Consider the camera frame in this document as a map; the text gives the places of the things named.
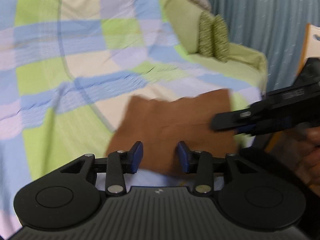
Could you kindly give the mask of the person right hand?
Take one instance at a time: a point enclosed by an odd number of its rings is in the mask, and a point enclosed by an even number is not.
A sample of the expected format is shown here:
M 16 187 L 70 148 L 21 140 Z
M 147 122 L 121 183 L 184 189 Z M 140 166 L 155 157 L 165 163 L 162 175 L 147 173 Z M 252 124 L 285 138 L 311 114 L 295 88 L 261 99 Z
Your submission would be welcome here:
M 297 174 L 308 186 L 319 186 L 319 127 L 297 126 Z

